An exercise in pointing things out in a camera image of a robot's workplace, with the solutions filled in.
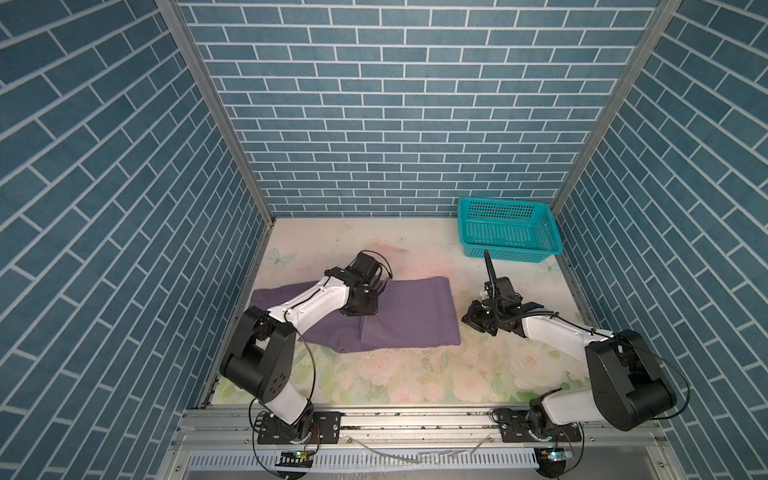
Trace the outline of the purple trousers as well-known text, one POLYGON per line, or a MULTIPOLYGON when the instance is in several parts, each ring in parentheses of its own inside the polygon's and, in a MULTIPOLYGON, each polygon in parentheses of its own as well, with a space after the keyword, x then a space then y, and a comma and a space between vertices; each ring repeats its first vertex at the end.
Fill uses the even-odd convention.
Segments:
POLYGON ((460 332, 449 279, 392 280, 378 312, 351 317, 336 310, 304 333, 337 353, 458 346, 460 332))

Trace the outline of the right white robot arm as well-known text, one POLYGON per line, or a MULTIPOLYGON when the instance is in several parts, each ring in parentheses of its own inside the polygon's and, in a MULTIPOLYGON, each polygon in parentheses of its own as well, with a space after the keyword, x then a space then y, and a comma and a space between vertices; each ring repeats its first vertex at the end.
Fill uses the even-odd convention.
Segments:
POLYGON ((527 422, 536 437, 585 422, 606 422, 629 431, 665 419, 677 405, 677 394, 660 365, 663 359, 635 331, 589 328, 534 302, 502 311, 488 300, 474 301, 462 322, 480 333, 506 331, 547 344, 586 366, 587 388, 552 390, 529 402, 527 422))

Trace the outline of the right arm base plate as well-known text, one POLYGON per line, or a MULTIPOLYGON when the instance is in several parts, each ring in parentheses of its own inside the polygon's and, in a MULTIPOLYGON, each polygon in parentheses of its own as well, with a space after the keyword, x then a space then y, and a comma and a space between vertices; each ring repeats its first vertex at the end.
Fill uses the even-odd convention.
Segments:
POLYGON ((555 425, 538 411, 499 407, 490 412, 490 418, 503 443, 576 443, 583 439, 578 424, 555 425))

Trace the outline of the teal plastic basket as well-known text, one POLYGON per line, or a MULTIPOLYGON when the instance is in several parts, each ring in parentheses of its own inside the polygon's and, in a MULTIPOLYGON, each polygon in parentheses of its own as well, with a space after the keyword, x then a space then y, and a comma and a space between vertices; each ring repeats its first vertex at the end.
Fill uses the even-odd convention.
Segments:
POLYGON ((541 263, 563 252, 555 218, 538 202, 463 197, 458 233, 470 258, 489 253, 493 260, 541 263))

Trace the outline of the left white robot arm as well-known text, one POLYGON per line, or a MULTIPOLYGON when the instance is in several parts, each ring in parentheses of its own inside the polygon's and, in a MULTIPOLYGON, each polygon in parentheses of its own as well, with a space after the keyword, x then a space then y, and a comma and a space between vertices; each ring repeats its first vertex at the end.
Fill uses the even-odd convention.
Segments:
POLYGON ((304 334, 331 313, 377 313, 387 284, 325 276, 287 301, 265 310, 247 309, 225 349, 220 375, 251 394, 296 437, 305 436, 314 406, 290 381, 296 342, 304 341, 304 334))

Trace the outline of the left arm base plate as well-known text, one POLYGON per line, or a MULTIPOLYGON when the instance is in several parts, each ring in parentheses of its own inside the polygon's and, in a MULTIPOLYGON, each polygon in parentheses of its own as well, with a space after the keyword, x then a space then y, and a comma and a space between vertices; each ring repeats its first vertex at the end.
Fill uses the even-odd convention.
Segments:
POLYGON ((315 411, 288 424, 273 413, 262 412, 255 420, 257 443, 261 445, 337 444, 342 414, 315 411))

